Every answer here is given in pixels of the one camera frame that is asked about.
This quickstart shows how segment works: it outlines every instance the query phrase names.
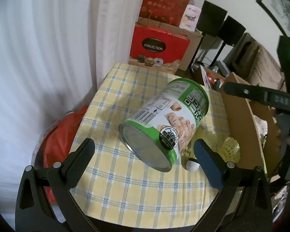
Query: silver bolt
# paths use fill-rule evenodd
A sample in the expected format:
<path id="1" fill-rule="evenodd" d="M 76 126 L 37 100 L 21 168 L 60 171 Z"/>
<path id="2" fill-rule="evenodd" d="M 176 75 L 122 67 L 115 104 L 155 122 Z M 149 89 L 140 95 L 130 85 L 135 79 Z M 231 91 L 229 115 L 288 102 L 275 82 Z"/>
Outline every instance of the silver bolt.
<path id="1" fill-rule="evenodd" d="M 31 169 L 32 169 L 32 166 L 30 166 L 30 165 L 25 167 L 26 172 L 29 172 Z"/>
<path id="2" fill-rule="evenodd" d="M 229 168 L 234 168 L 235 165 L 234 165 L 233 162 L 228 162 L 228 163 L 227 163 L 227 167 L 229 167 Z"/>
<path id="3" fill-rule="evenodd" d="M 257 166 L 256 170 L 259 171 L 259 172 L 263 171 L 262 167 L 260 167 L 260 166 Z"/>
<path id="4" fill-rule="evenodd" d="M 54 168 L 58 168 L 60 166 L 61 166 L 61 162 L 55 162 L 53 165 Z"/>

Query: brown sofa cushion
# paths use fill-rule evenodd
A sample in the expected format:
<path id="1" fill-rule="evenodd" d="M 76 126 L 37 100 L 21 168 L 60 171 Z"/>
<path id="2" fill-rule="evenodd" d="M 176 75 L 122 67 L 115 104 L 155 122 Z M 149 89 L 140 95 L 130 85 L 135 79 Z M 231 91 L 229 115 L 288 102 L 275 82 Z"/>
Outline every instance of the brown sofa cushion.
<path id="1" fill-rule="evenodd" d="M 257 56 L 259 50 L 259 43 L 257 41 L 253 41 L 245 51 L 245 54 L 240 59 L 238 66 L 242 69 L 242 78 L 246 79 L 249 76 L 251 67 L 254 64 L 254 60 Z"/>
<path id="2" fill-rule="evenodd" d="M 259 45 L 259 51 L 251 67 L 247 82 L 251 85 L 260 83 L 264 87 L 277 90 L 281 81 L 282 75 L 279 65 L 271 54 L 262 45 Z"/>

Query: curtain fold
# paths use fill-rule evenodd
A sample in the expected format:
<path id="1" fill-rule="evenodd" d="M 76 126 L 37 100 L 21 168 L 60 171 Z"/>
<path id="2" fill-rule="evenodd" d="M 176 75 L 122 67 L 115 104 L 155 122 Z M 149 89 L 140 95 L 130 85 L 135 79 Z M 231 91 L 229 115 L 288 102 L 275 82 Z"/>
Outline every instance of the curtain fold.
<path id="1" fill-rule="evenodd" d="M 0 0 L 0 212 L 11 226 L 39 136 L 127 62 L 141 1 Z"/>

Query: yellow checkered tablecloth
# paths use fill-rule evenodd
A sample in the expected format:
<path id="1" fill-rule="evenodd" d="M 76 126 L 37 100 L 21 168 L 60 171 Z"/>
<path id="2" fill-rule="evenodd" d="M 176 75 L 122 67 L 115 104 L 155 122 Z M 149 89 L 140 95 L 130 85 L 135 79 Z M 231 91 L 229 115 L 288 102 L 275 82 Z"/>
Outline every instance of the yellow checkered tablecloth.
<path id="1" fill-rule="evenodd" d="M 75 151 L 87 137 L 96 145 L 79 184 L 71 190 L 86 215 L 137 228 L 183 227 L 195 224 L 214 199 L 217 192 L 201 168 L 189 172 L 178 160 L 170 172 L 156 171 L 134 156 L 119 137 L 118 125 L 175 78 L 119 63 L 106 77 L 71 148 Z M 220 93 L 205 90 L 209 111 L 198 130 L 208 133 L 215 149 L 229 136 L 229 127 Z"/>

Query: barcode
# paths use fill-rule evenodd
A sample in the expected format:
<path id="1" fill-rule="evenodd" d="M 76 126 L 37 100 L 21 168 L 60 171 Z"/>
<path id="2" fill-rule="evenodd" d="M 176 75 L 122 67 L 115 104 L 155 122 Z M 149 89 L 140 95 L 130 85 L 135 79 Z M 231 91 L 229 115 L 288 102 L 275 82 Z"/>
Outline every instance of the barcode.
<path id="1" fill-rule="evenodd" d="M 144 124 L 148 124 L 149 121 L 154 118 L 154 116 L 156 116 L 156 114 L 142 110 L 137 115 L 135 115 L 134 119 Z"/>

